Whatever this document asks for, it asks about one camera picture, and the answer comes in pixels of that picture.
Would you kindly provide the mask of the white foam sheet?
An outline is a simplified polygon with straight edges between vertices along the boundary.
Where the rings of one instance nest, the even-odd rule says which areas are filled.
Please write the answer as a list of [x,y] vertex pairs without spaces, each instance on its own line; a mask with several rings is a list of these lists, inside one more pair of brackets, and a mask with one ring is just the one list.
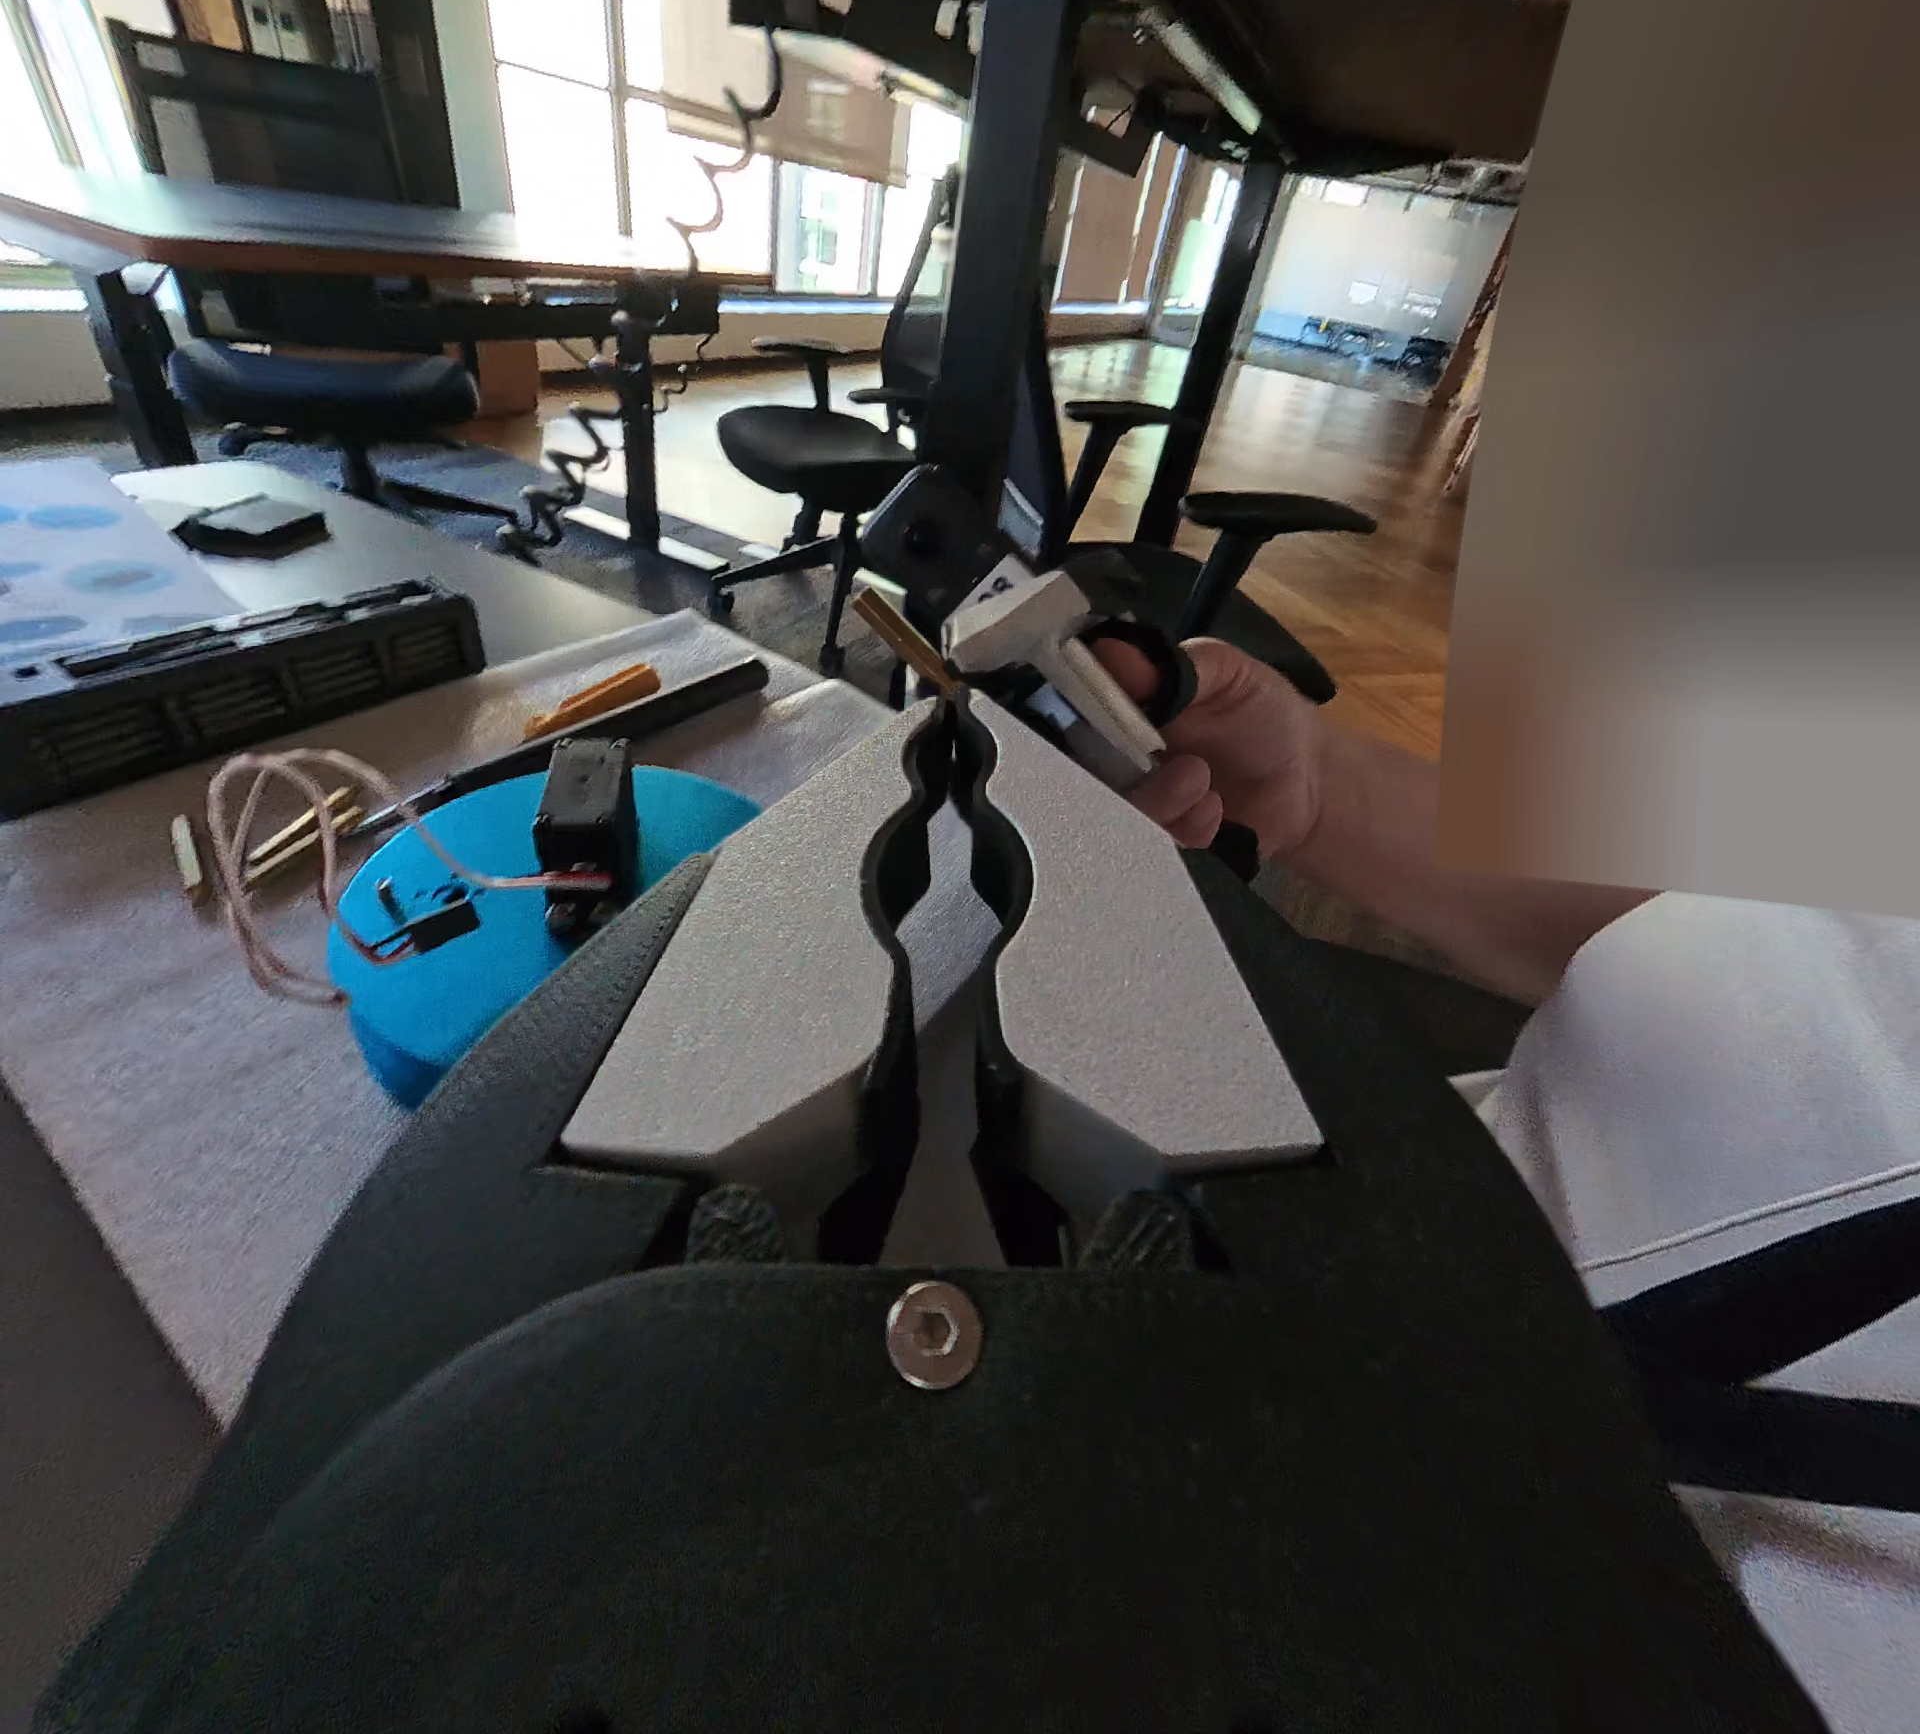
[[[668,687],[748,653],[695,615],[565,642],[275,747],[347,752],[402,793],[513,747],[524,723],[629,663]],[[769,656],[756,701],[659,740],[769,806],[877,730],[882,704]],[[180,885],[192,764],[3,827],[3,1084],[220,1428],[303,1271],[405,1124],[339,1010],[261,994],[221,916]]]

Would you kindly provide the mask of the black precision screwdriver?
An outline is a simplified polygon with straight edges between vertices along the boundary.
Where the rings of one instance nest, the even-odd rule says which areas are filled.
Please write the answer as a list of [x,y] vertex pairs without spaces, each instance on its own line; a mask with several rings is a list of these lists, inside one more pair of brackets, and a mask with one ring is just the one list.
[[561,740],[613,740],[629,747],[693,723],[700,716],[759,694],[769,683],[765,660],[752,656],[702,672],[692,680],[610,708],[586,721],[561,724],[555,733],[518,743],[513,749],[454,771],[421,787],[405,799],[378,809],[363,822],[345,832],[345,840],[385,836],[402,829],[413,815],[439,811],[467,795],[545,771],[553,749]]

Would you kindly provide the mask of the blue office chair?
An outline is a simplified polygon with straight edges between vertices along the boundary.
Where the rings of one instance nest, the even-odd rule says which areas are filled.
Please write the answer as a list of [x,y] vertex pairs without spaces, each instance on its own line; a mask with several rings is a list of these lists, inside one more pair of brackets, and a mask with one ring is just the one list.
[[174,347],[164,378],[181,408],[221,431],[220,450],[266,439],[329,447],[339,490],[379,508],[491,517],[491,500],[410,480],[381,480],[376,447],[444,441],[477,418],[479,393],[462,360],[445,355],[295,355],[215,339]]

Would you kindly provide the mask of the person's right hand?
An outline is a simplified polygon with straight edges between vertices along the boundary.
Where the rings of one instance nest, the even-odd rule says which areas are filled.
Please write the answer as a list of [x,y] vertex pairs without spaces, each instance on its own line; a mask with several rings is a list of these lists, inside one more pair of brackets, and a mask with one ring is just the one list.
[[1297,854],[1319,812],[1324,716],[1232,644],[1197,638],[1178,653],[1190,696],[1155,724],[1164,749],[1126,801],[1188,851],[1236,827],[1261,859]]

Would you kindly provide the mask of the black screwdriver bit case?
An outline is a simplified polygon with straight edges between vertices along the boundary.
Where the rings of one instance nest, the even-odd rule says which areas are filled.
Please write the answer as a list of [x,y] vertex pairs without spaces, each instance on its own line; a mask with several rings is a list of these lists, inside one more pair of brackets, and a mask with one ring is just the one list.
[[467,594],[402,580],[2,671],[2,819],[89,801],[475,676]]

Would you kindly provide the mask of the person's right forearm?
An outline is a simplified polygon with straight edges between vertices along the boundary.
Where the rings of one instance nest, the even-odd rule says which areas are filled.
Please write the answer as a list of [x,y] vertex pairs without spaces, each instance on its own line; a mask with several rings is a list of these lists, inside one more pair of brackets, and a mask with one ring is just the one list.
[[1658,897],[1443,866],[1436,767],[1341,729],[1325,729],[1316,749],[1309,825],[1287,863],[1482,987],[1530,1007],[1548,1002],[1598,933]]

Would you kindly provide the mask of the black mesh office chair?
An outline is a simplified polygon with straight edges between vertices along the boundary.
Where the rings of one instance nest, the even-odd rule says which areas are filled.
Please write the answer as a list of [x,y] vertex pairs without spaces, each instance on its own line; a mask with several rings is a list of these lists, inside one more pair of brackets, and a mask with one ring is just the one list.
[[906,277],[886,314],[876,355],[876,385],[848,393],[856,407],[882,407],[884,424],[840,411],[832,370],[850,353],[811,339],[759,339],[759,355],[803,365],[811,402],[750,405],[716,424],[725,463],[765,492],[798,498],[799,512],[783,545],[769,557],[728,567],[705,586],[709,618],[729,617],[736,590],[757,580],[830,567],[832,585],[818,669],[844,671],[841,621],[862,570],[860,525],[910,475],[917,433],[938,372],[948,312],[954,217],[961,168],[938,178]]

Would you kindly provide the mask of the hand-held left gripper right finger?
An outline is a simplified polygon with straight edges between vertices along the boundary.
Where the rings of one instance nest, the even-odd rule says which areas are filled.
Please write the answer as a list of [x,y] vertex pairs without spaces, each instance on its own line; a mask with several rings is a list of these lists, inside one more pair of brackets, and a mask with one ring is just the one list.
[[1325,1138],[1178,844],[1000,703],[951,721],[994,921],[971,1174],[1007,1263],[1072,1263],[1128,1195],[1303,1167]]

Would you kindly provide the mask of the orange handled screwdriver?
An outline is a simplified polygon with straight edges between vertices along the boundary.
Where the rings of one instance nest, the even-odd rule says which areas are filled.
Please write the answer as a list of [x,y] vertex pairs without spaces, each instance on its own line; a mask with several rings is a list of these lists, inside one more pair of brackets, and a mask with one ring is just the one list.
[[650,701],[659,688],[658,669],[650,663],[635,663],[581,690],[573,690],[551,711],[529,716],[521,729],[521,740],[538,743],[576,733],[594,721]]

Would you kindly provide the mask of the black servo motor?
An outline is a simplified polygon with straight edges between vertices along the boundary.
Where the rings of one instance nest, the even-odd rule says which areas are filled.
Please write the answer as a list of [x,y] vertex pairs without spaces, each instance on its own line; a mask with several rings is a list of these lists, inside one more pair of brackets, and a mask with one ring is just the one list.
[[642,836],[626,739],[561,739],[545,767],[532,846],[543,930],[572,949],[642,890]]

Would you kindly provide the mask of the large glass window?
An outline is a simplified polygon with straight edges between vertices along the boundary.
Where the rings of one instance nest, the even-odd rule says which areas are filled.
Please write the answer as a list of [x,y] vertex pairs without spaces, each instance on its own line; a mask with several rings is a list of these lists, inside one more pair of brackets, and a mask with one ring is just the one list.
[[[3,186],[63,166],[150,175],[131,81],[113,26],[157,41],[150,70],[185,81],[207,57],[227,85],[275,62],[318,82],[332,117],[319,143],[369,111],[389,186],[347,194],[405,207],[378,75],[333,66],[312,0],[244,0],[254,53],[166,32],[164,0],[3,0]],[[740,137],[722,91],[765,93],[753,26],[728,0],[432,0],[459,200],[475,214],[623,234],[685,255],[666,221],[702,222],[700,158],[728,160]],[[750,166],[722,183],[722,225],[698,240],[702,269],[750,275],[746,305],[876,306],[900,290],[908,255],[963,120],[904,75],[779,31],[778,113],[757,126]]]

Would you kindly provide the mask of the small black box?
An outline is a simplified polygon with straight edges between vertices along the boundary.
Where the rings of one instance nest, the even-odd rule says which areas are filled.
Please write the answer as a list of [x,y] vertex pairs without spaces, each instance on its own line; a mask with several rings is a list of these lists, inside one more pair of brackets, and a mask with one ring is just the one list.
[[323,511],[297,500],[251,494],[200,506],[170,529],[188,553],[221,563],[281,563],[332,538]]

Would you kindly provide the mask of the instruction manual with blue pictures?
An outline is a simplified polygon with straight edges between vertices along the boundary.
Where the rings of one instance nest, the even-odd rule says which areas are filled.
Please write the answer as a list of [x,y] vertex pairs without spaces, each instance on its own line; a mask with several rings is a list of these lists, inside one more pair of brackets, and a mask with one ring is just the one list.
[[96,461],[2,463],[3,672],[238,613]]

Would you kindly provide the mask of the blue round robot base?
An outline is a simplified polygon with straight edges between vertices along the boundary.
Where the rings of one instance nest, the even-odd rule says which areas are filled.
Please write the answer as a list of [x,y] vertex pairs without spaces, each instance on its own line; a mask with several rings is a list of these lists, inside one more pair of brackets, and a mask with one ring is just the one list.
[[[465,868],[536,872],[532,822],[545,776],[467,793],[425,817],[430,834]],[[632,771],[639,892],[683,861],[709,854],[759,815],[746,795],[662,767]],[[539,888],[479,888],[432,853],[412,827],[378,844],[345,885],[341,928],[325,942],[332,989],[345,998],[351,1040],[373,1084],[402,1110],[420,1108],[445,1072],[580,946],[553,940]],[[416,952],[420,933],[445,938]],[[347,935],[381,955],[371,963]]]

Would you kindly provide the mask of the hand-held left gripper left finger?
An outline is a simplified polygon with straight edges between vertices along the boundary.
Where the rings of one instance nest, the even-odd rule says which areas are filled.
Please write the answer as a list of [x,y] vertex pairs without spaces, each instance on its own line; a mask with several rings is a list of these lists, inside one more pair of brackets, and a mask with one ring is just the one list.
[[752,1189],[796,1234],[891,1229],[919,1135],[900,928],[950,755],[923,701],[717,846],[561,1130],[572,1160]]

